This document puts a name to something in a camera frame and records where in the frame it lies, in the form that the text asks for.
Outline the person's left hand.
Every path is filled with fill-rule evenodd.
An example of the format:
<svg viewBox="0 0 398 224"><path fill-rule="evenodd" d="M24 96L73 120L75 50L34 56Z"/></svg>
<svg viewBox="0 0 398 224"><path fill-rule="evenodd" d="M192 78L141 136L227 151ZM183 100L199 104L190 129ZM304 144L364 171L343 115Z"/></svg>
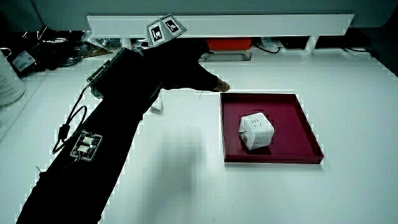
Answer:
<svg viewBox="0 0 398 224"><path fill-rule="evenodd" d="M187 31L177 18L167 14L147 26L149 48L144 58L165 76L162 88L166 90L191 88L201 91L226 92L230 85L199 64L202 55L210 53L204 40L185 39Z"/></svg>

